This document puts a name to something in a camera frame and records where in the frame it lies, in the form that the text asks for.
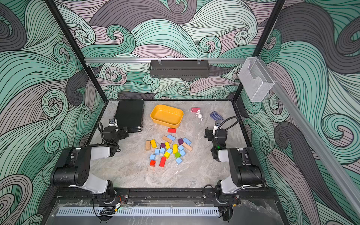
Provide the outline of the blue cube bottom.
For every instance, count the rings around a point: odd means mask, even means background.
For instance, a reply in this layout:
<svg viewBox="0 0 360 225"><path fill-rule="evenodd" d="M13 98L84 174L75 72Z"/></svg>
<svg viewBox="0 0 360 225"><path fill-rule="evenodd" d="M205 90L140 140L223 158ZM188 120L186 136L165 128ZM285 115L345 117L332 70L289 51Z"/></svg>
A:
<svg viewBox="0 0 360 225"><path fill-rule="evenodd" d="M176 162L177 162L177 164L179 165L180 163L183 162L183 160L179 157L179 158L176 159Z"/></svg>

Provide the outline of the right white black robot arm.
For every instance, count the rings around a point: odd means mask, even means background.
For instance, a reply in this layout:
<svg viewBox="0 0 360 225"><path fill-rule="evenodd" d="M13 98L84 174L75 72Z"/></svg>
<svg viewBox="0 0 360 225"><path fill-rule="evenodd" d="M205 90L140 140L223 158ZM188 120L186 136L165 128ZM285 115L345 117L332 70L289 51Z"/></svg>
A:
<svg viewBox="0 0 360 225"><path fill-rule="evenodd" d="M236 194L241 189L257 187L265 183L260 166L252 161L252 148L227 148L227 131L205 129L204 137L212 142L211 154L217 162L229 164L230 175L215 186L215 196Z"/></svg>

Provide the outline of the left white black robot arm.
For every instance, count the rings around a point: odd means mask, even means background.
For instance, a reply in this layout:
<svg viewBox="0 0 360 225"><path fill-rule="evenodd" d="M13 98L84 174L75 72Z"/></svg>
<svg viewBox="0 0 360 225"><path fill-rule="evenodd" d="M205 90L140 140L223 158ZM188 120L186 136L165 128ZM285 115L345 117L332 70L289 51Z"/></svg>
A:
<svg viewBox="0 0 360 225"><path fill-rule="evenodd" d="M121 149L118 142L128 137L127 127L108 126L98 123L103 144L70 147L62 150L50 175L50 184L58 188L80 188L91 192L105 203L112 203L116 196L113 183L90 172L91 162L111 158Z"/></svg>

